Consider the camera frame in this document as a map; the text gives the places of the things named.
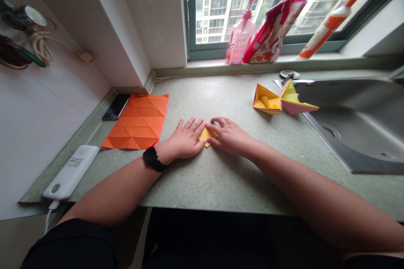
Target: sink basin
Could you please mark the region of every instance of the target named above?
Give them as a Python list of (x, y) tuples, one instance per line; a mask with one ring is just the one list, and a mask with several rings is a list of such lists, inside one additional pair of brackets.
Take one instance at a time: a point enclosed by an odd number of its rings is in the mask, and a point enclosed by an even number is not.
[(296, 83), (305, 113), (352, 173), (404, 174), (404, 85), (384, 79)]

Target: red plastic bag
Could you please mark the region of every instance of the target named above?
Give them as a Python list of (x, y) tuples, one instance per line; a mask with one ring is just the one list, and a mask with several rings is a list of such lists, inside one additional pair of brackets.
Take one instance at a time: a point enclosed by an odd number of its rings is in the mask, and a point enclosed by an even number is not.
[(283, 39), (306, 3), (307, 0), (281, 0), (270, 8), (247, 46), (243, 63), (275, 62), (281, 53)]

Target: yellow origami paper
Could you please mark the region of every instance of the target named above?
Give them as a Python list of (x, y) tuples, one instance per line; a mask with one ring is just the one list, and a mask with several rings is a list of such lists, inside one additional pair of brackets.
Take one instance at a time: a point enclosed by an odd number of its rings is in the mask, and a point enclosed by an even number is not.
[(292, 80), (288, 80), (283, 86), (280, 92), (282, 106), (290, 115), (295, 115), (298, 113), (305, 113), (310, 111), (316, 111), (319, 109), (318, 106), (311, 105), (308, 103), (301, 103), (299, 101), (299, 94), (296, 93), (295, 86)]
[(290, 115), (319, 109), (318, 106), (299, 101), (299, 94), (296, 93), (292, 80), (286, 82), (279, 95), (277, 96), (264, 86), (257, 84), (253, 107), (273, 116), (279, 114), (282, 111), (282, 107)]
[(281, 112), (281, 98), (261, 84), (257, 84), (253, 107), (275, 116)]
[(205, 126), (205, 128), (202, 130), (202, 133), (199, 136), (198, 140), (199, 141), (205, 140), (206, 141), (205, 147), (209, 147), (210, 143), (207, 141), (207, 139), (210, 137), (218, 138), (219, 135), (216, 132), (214, 132), (213, 130), (206, 128), (206, 126)]

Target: folded paper with crease pattern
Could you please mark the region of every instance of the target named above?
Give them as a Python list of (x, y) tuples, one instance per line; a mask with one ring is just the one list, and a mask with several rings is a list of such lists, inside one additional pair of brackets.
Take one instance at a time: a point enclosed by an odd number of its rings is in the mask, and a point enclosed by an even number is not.
[(199, 140), (199, 141), (205, 140), (205, 141), (206, 141), (205, 147), (209, 147), (210, 143), (209, 143), (207, 140), (208, 140), (208, 138), (210, 138), (210, 137), (218, 138), (219, 135), (218, 135), (216, 132), (214, 132), (213, 130), (208, 129), (208, 128), (205, 126), (205, 128), (202, 130), (202, 133), (201, 133), (201, 135), (199, 136), (198, 140)]
[(257, 84), (255, 90), (253, 107), (270, 115), (277, 115), (282, 111), (282, 107), (290, 115), (316, 111), (318, 106), (308, 103), (301, 103), (296, 93), (292, 80), (288, 80), (283, 86), (279, 96), (269, 91), (264, 86)]
[(122, 116), (101, 147), (147, 149), (156, 146), (163, 129), (168, 94), (138, 96), (132, 94)]

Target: white power bank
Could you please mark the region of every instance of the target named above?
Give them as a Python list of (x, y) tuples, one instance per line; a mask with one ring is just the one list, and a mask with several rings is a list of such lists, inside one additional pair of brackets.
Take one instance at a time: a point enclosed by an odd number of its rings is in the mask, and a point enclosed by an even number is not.
[(81, 145), (56, 175), (42, 196), (52, 200), (66, 200), (83, 178), (88, 167), (100, 149), (96, 146)]

